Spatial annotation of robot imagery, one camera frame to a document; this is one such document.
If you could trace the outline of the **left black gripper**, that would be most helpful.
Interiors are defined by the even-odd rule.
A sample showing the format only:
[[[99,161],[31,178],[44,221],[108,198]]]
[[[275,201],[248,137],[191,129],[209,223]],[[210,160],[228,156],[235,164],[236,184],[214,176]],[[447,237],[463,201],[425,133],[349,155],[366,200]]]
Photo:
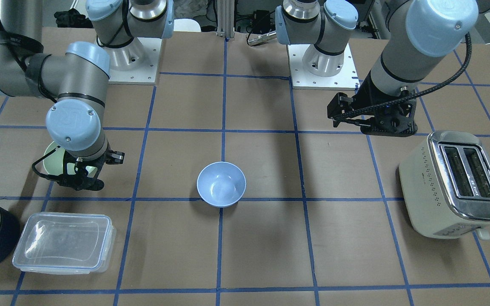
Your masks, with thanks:
[[[386,137],[410,137],[416,134],[418,126],[414,120],[416,99],[385,105],[395,99],[412,95],[408,89],[397,90],[396,96],[380,91],[367,75],[358,92],[348,97],[345,93],[337,93],[327,106],[327,117],[333,120],[336,128],[343,119],[336,119],[348,112],[360,110],[360,115],[370,115],[368,119],[356,119],[351,116],[348,123],[360,126],[363,134]]]

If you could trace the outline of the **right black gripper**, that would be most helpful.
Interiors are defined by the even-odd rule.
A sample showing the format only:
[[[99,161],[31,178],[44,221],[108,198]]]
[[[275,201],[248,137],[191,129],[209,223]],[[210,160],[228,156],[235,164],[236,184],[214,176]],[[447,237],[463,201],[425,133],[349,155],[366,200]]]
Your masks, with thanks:
[[[56,182],[74,190],[102,190],[105,186],[98,176],[103,165],[123,164],[125,153],[107,148],[105,153],[91,161],[79,160],[63,150],[63,173],[56,176]]]

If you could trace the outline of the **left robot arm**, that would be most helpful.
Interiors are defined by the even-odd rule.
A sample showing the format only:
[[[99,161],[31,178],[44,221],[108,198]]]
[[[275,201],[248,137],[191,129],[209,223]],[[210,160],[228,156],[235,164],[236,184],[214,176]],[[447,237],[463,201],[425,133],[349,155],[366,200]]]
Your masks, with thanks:
[[[357,93],[337,93],[327,107],[336,128],[360,127],[363,134],[408,137],[417,132],[416,99],[455,81],[471,59],[470,30],[490,0],[385,0],[390,39]],[[276,35],[283,45],[306,44],[306,68],[334,76],[358,24],[358,11],[346,0],[285,0],[275,10]],[[464,41],[465,61],[447,80],[420,92],[416,86]]]

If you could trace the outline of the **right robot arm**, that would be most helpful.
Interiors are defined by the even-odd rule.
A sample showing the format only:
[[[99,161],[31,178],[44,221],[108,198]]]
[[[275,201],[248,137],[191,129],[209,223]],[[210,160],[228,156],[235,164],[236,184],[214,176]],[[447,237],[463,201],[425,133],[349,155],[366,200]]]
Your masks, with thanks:
[[[122,164],[111,149],[103,117],[111,69],[142,61],[140,37],[167,39],[174,31],[171,0],[88,0],[97,39],[70,43],[64,56],[43,51],[42,2],[0,0],[0,95],[53,102],[46,128],[58,149],[62,174],[39,177],[74,190],[101,190],[106,164]]]

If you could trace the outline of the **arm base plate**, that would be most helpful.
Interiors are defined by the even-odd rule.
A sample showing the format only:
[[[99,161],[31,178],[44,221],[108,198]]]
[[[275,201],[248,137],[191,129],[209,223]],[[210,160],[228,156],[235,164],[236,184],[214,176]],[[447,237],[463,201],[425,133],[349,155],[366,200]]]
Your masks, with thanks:
[[[294,89],[352,91],[359,87],[350,45],[338,56],[318,54],[311,45],[288,45],[288,63]]]
[[[109,83],[155,85],[164,42],[158,38],[136,37],[128,46],[104,47],[110,58]]]

